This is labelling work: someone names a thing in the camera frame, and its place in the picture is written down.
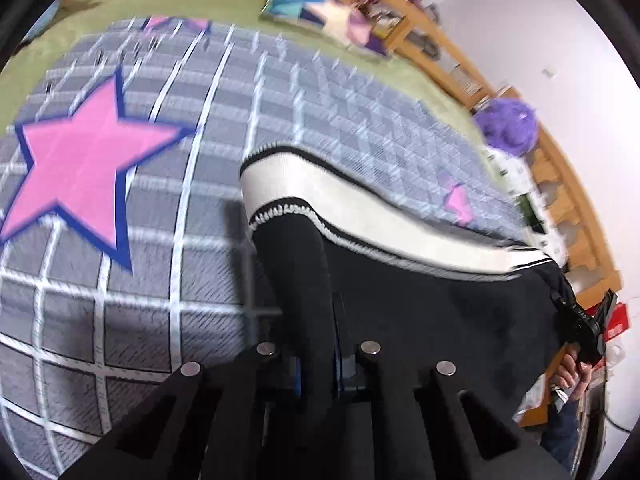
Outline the person's right hand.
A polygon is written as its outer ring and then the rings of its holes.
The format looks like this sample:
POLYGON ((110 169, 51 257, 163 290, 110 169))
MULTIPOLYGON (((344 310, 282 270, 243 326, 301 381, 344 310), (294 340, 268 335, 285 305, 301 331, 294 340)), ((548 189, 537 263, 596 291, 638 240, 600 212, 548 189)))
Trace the person's right hand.
POLYGON ((578 401, 587 391, 592 378, 592 365, 578 361, 578 351, 568 347, 550 379, 552 387, 570 390, 568 400, 578 401))

